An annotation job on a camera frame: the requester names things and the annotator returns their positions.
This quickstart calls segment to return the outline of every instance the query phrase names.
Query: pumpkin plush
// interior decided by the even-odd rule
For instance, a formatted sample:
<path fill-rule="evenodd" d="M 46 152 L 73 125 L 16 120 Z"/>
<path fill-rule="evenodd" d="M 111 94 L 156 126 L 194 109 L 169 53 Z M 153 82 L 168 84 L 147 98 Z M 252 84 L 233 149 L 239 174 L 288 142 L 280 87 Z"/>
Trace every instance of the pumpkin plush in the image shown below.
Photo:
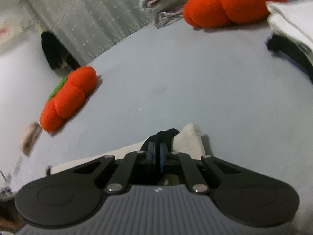
<path fill-rule="evenodd" d="M 96 72 L 90 66 L 82 66 L 71 72 L 49 96 L 40 115 L 41 127 L 52 132 L 62 126 L 79 110 L 96 83 Z"/>
<path fill-rule="evenodd" d="M 269 15 L 267 1 L 287 0 L 188 0 L 183 17 L 189 25 L 198 27 L 251 23 Z"/>

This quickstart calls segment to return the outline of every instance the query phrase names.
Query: gray ribbed panel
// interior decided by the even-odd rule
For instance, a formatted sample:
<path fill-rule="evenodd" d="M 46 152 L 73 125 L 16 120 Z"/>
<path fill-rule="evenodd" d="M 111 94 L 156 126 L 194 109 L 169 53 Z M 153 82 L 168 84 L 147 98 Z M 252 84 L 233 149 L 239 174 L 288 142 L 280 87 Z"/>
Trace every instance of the gray ribbed panel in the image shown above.
<path fill-rule="evenodd" d="M 191 194 L 185 185 L 132 186 L 108 197 L 89 220 L 61 230 L 26 225 L 18 235 L 295 235 L 290 224 L 254 228 L 224 216 L 207 196 Z"/>

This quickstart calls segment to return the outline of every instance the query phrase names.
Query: sheer curtain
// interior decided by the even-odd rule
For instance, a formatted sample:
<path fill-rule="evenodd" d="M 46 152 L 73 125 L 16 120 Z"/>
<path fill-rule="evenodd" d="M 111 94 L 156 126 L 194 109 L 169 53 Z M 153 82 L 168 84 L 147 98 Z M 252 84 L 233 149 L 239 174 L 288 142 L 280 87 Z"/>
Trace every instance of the sheer curtain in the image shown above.
<path fill-rule="evenodd" d="M 139 0 L 22 0 L 43 29 L 51 30 L 80 64 L 87 64 L 150 23 Z"/>

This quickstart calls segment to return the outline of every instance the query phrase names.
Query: white folded fabric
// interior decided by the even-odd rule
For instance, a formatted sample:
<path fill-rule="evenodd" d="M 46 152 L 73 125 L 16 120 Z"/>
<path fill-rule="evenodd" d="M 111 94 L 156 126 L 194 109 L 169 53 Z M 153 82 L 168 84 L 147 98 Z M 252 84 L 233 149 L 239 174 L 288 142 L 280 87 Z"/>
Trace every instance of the white folded fabric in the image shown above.
<path fill-rule="evenodd" d="M 120 149 L 106 152 L 102 155 L 96 155 L 93 157 L 78 159 L 67 163 L 59 164 L 57 166 L 52 167 L 50 172 L 51 174 L 55 174 L 63 170 L 84 164 L 86 162 L 90 162 L 104 155 L 114 155 L 115 159 L 122 159 L 127 153 L 140 150 L 144 142 L 145 140 L 127 147 L 122 147 Z M 173 151 L 186 153 L 189 154 L 192 159 L 200 160 L 201 156 L 205 154 L 201 140 L 200 129 L 192 123 L 187 124 L 181 130 L 181 132 L 174 137 Z"/>
<path fill-rule="evenodd" d="M 312 63 L 313 0 L 267 2 L 266 6 L 271 13 L 267 20 L 273 33 L 283 35 L 297 44 Z"/>

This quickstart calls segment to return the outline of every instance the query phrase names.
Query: bed sheet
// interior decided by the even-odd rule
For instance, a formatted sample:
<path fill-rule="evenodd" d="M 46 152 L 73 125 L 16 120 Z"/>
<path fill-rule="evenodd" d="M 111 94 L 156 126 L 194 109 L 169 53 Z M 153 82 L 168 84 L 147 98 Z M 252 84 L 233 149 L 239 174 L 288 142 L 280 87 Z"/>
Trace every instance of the bed sheet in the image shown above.
<path fill-rule="evenodd" d="M 218 158 L 292 185 L 300 195 L 294 222 L 312 234 L 313 85 L 267 51 L 269 35 L 266 22 L 144 27 L 90 64 L 99 76 L 93 95 L 60 132 L 41 134 L 12 189 L 45 176 L 48 165 L 192 122 Z"/>

